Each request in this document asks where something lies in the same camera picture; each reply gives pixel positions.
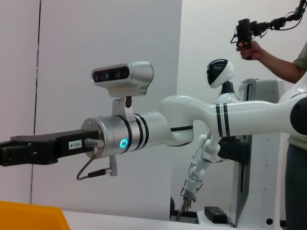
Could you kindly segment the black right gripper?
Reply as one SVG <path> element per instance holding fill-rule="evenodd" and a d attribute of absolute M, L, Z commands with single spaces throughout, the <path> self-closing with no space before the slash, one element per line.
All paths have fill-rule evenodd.
<path fill-rule="evenodd" d="M 0 143 L 1 166 L 20 164 L 49 165 L 59 158 L 91 151 L 86 139 L 98 139 L 98 131 L 77 129 L 73 131 L 35 136 L 16 136 Z"/>

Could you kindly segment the person's bare hand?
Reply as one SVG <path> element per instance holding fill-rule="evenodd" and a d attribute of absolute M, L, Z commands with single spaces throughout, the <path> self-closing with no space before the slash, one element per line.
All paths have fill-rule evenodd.
<path fill-rule="evenodd" d="M 241 58 L 244 60 L 259 60 L 263 53 L 262 47 L 256 42 L 252 41 L 251 46 L 248 43 L 238 43 L 236 51 L 240 53 Z"/>

